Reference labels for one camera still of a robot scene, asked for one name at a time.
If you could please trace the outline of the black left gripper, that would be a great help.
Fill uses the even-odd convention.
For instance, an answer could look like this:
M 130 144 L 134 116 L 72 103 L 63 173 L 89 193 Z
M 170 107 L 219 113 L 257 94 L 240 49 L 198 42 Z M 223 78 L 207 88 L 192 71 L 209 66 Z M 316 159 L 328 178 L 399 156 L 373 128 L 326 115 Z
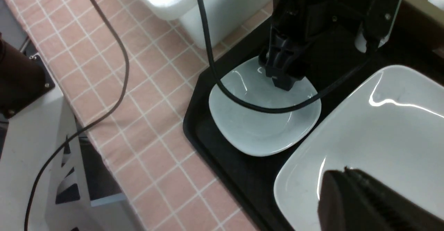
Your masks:
M 333 27 L 357 25 L 355 47 L 382 47 L 390 38 L 402 0 L 273 0 L 268 48 L 260 53 L 265 76 L 290 91 L 308 71 L 305 55 L 311 43 Z

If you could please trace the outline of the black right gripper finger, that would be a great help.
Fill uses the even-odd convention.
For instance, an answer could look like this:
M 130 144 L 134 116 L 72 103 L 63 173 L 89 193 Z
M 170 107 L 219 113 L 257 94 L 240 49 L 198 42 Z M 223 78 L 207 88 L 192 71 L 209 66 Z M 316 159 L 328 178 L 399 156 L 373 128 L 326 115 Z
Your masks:
M 442 231 L 442 219 L 360 169 L 327 170 L 317 215 L 322 231 Z

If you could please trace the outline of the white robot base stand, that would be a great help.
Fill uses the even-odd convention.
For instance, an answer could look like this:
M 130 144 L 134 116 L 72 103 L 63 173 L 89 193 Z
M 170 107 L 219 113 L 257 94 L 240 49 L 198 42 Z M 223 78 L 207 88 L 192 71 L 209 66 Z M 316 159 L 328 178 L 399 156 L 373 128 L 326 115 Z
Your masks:
M 77 131 L 74 114 L 40 55 L 28 58 L 48 80 L 45 92 L 9 119 L 1 153 L 1 230 L 24 231 L 32 185 L 48 158 Z M 28 231 L 142 231 L 124 194 L 91 200 L 79 138 L 38 181 Z

